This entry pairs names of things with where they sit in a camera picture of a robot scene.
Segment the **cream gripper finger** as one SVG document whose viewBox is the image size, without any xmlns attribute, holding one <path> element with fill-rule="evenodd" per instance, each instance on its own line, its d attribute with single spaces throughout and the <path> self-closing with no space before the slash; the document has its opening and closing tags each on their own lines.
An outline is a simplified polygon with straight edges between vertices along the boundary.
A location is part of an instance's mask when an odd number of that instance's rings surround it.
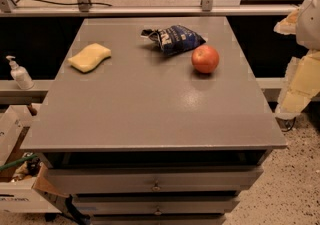
<svg viewBox="0 0 320 225">
<path fill-rule="evenodd" d="M 320 51 L 309 50 L 302 58 L 293 57 L 286 69 L 275 116 L 282 120 L 297 117 L 320 93 Z"/>
<path fill-rule="evenodd" d="M 280 22 L 277 22 L 274 26 L 274 31 L 283 35 L 295 35 L 298 15 L 299 8 L 292 11 L 286 18 L 282 19 Z"/>
</svg>

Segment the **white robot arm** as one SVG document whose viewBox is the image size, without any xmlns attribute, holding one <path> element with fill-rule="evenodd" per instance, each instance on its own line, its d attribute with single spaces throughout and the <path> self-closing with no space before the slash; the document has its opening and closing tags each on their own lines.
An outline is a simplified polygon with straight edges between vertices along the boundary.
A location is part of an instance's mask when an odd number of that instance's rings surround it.
<svg viewBox="0 0 320 225">
<path fill-rule="evenodd" d="M 320 0 L 304 0 L 274 31 L 295 35 L 297 43 L 308 49 L 305 56 L 288 63 L 277 100 L 276 117 L 291 120 L 320 93 Z"/>
</svg>

